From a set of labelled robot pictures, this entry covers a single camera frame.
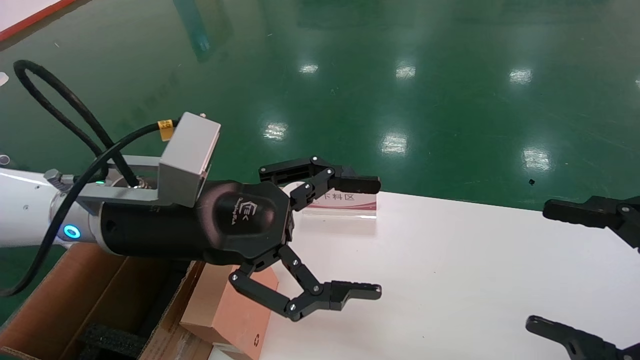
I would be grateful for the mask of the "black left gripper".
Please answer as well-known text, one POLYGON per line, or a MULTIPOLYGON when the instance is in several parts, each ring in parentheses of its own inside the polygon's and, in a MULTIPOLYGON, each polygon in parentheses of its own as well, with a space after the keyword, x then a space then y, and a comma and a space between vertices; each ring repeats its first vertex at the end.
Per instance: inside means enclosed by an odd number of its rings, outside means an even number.
POLYGON ((379 284, 320 283, 286 244, 291 209, 376 211, 379 177, 312 156, 263 165, 259 178, 257 184, 208 181, 194 207, 104 203, 103 248, 121 256, 240 265, 229 276, 234 290, 293 322, 318 310, 340 312, 350 299, 382 297, 379 284), (288 197, 278 186, 290 183, 298 185, 288 197), (302 289, 293 299, 251 278, 278 261, 302 289))

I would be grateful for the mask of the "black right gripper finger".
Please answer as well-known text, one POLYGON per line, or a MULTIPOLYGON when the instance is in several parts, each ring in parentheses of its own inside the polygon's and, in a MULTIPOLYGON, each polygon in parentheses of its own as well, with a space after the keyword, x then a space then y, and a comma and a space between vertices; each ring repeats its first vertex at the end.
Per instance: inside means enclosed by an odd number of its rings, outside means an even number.
POLYGON ((614 199, 591 196, 583 203, 550 199, 543 216, 563 223, 589 228, 610 228, 631 248, 640 250, 640 197, 614 199))
POLYGON ((618 348, 599 336, 541 316, 529 316, 526 330, 563 346, 571 360, 638 360, 640 344, 618 348))

